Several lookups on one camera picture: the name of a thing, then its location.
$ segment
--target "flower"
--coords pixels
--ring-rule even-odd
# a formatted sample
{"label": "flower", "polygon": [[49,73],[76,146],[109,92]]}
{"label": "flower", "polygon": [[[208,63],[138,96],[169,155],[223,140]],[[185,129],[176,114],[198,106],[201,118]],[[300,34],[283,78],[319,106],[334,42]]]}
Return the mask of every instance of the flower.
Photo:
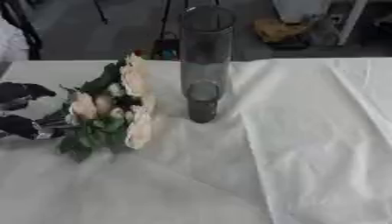
{"label": "flower", "polygon": [[113,83],[110,86],[108,86],[108,91],[110,92],[111,95],[113,96],[123,96],[125,93],[120,87],[120,84],[118,83]]}
{"label": "flower", "polygon": [[135,117],[135,116],[134,116],[134,114],[133,114],[132,111],[127,111],[127,112],[125,113],[125,119],[127,120],[128,123],[131,123],[131,122],[133,121],[133,118],[134,118],[134,117]]}
{"label": "flower", "polygon": [[89,94],[77,92],[75,101],[71,104],[72,111],[84,119],[95,119],[97,109],[93,103],[93,97]]}
{"label": "flower", "polygon": [[100,95],[95,98],[95,105],[99,115],[107,115],[113,108],[112,99],[108,95]]}
{"label": "flower", "polygon": [[110,116],[113,118],[122,119],[124,118],[124,111],[121,108],[114,108],[110,111]]}
{"label": "flower", "polygon": [[151,139],[151,117],[145,107],[134,106],[134,122],[128,127],[125,144],[140,150]]}
{"label": "flower", "polygon": [[127,95],[142,96],[146,92],[143,59],[132,54],[127,57],[127,64],[121,68],[122,85],[125,87]]}

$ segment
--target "bouquet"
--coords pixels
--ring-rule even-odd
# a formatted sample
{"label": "bouquet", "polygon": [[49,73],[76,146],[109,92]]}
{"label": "bouquet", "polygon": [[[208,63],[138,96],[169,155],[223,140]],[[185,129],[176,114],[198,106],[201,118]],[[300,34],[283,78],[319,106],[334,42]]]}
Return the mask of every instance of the bouquet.
{"label": "bouquet", "polygon": [[68,92],[67,102],[42,119],[51,126],[62,117],[69,126],[60,153],[82,161],[102,148],[113,152],[141,149],[151,139],[155,107],[147,75],[144,60],[132,54],[105,66],[100,77],[81,87],[63,87]]}

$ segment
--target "floor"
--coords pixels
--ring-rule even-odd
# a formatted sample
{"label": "floor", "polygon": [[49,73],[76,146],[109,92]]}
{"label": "floor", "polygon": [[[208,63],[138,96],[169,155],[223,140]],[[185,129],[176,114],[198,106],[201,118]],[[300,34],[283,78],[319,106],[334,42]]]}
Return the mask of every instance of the floor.
{"label": "floor", "polygon": [[[158,37],[165,0],[100,0],[109,19],[104,24],[93,0],[46,0],[28,14],[44,40],[44,60],[112,60],[130,49],[149,51]],[[172,0],[168,30],[175,32],[183,0]],[[190,0],[192,5],[209,0]],[[364,47],[355,41],[344,47],[313,47],[303,51],[274,51],[253,32],[257,18],[276,16],[270,0],[224,0],[237,16],[234,60],[304,57],[389,56],[384,45]]]}

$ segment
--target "white tablecloth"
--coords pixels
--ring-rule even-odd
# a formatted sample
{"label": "white tablecloth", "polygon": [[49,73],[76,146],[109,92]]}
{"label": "white tablecloth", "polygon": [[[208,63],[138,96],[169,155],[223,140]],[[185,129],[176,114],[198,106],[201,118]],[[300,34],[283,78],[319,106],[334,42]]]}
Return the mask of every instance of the white tablecloth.
{"label": "white tablecloth", "polygon": [[[390,223],[392,59],[234,63],[209,124],[186,119],[179,64],[149,63],[158,99],[143,150],[73,164],[55,142],[0,142],[1,223]],[[18,62],[5,81],[59,97],[108,62]]]}

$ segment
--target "chair leg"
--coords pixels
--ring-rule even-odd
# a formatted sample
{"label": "chair leg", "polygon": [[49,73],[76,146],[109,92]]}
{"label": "chair leg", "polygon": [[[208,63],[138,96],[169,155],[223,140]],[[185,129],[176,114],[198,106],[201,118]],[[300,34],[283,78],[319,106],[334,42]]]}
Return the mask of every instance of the chair leg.
{"label": "chair leg", "polygon": [[98,0],[94,0],[94,5],[95,5],[95,8],[98,10],[98,13],[100,14],[101,21],[106,25],[109,21],[106,18],[105,13],[103,12],[100,3],[98,3]]}

